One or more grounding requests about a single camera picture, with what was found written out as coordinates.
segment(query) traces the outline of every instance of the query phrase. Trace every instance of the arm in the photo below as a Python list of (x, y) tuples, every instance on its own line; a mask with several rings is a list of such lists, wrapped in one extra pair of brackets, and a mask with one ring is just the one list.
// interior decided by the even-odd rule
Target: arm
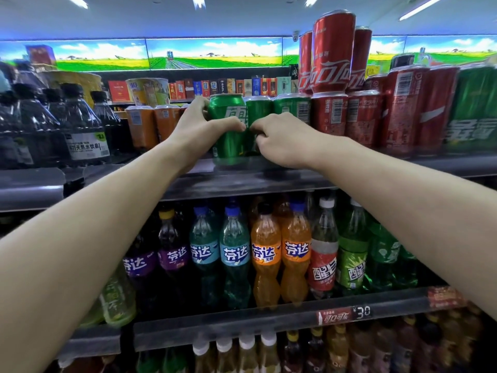
[(207, 103), (196, 99), (165, 142), (0, 240), (0, 371), (44, 370), (171, 181), (222, 133), (244, 130), (234, 117), (205, 121)]
[(291, 114), (260, 119), (252, 130), (263, 133), (257, 144), (266, 158), (320, 172), (497, 319), (497, 192), (320, 133)]

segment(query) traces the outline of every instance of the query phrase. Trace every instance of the blue fanta bottle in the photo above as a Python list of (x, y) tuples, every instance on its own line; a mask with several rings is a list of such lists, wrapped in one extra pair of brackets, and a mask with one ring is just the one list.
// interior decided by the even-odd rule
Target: blue fanta bottle
[(219, 237), (221, 260), (226, 271), (224, 296), (230, 310), (245, 309), (252, 293), (247, 279), (251, 257), (250, 233), (240, 217), (239, 207), (229, 204), (225, 213)]
[(191, 258), (200, 276), (200, 303), (205, 312), (220, 310), (224, 275), (219, 255), (219, 234), (207, 206), (193, 208), (197, 219), (190, 231)]

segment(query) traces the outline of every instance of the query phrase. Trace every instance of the red can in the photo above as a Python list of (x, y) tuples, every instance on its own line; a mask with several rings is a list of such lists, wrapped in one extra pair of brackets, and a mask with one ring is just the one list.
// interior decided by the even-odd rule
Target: red can
[(350, 81), (355, 14), (326, 13), (314, 23), (311, 89), (314, 93), (345, 91)]
[(412, 155), (428, 72), (425, 66), (415, 64), (388, 73), (380, 140), (385, 153), (401, 158)]
[(349, 93), (345, 136), (368, 148), (376, 146), (381, 106), (382, 95), (377, 90)]
[(366, 66), (368, 65), (369, 48), (373, 32), (366, 26), (357, 26), (354, 34), (354, 51), (352, 54), (352, 67), (350, 69), (350, 81), (347, 92), (362, 89), (366, 78)]
[(362, 86), (363, 90), (377, 90), (381, 94), (385, 94), (388, 74), (374, 74), (369, 76)]
[(339, 91), (314, 93), (311, 98), (311, 125), (329, 135), (344, 136), (348, 96)]
[(420, 156), (433, 156), (442, 146), (458, 73), (459, 67), (447, 64), (430, 68), (426, 75), (426, 98), (416, 140)]
[(312, 94), (311, 80), (311, 55), (312, 55), (312, 30), (300, 36), (299, 47), (299, 93)]

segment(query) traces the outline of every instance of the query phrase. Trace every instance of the fluorescent light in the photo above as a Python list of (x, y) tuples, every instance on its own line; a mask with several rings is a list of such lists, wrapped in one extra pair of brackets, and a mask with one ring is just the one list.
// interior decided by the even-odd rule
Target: fluorescent light
[(202, 9), (202, 6), (205, 8), (205, 0), (193, 0), (195, 4), (195, 9)]
[(414, 14), (417, 14), (420, 11), (425, 10), (426, 8), (429, 8), (431, 5), (436, 4), (438, 1), (440, 1), (440, 0), (429, 0), (429, 1), (426, 1), (423, 5), (420, 5), (416, 9), (408, 12), (407, 14), (404, 14), (401, 18), (399, 18), (399, 21), (403, 21), (404, 19), (412, 17)]
[(80, 8), (85, 8), (88, 9), (88, 4), (84, 2), (83, 0), (69, 0), (72, 1), (74, 4), (78, 5)]
[(317, 0), (307, 0), (306, 1), (306, 7), (309, 8), (313, 6), (316, 3)]

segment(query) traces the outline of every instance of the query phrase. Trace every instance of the green can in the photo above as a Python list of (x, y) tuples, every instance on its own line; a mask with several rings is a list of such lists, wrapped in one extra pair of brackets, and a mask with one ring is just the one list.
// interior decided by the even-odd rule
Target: green can
[[(264, 118), (264, 116), (273, 113), (273, 101), (267, 95), (254, 95), (252, 97), (246, 97), (244, 100), (247, 105), (248, 128), (250, 128), (257, 119)], [(249, 131), (248, 128), (245, 134), (245, 150), (248, 154), (254, 155), (256, 154), (255, 135)]]
[[(247, 107), (241, 94), (215, 94), (211, 96), (208, 108), (213, 119), (236, 116), (247, 125)], [(240, 163), (245, 154), (245, 132), (226, 132), (212, 148), (217, 164), (233, 165)]]
[(479, 121), (485, 119), (493, 77), (494, 67), (484, 63), (461, 67), (445, 135), (448, 153), (464, 154), (477, 149), (480, 143), (477, 127)]
[(274, 113), (289, 112), (306, 124), (311, 123), (311, 96), (305, 93), (278, 95), (274, 101)]

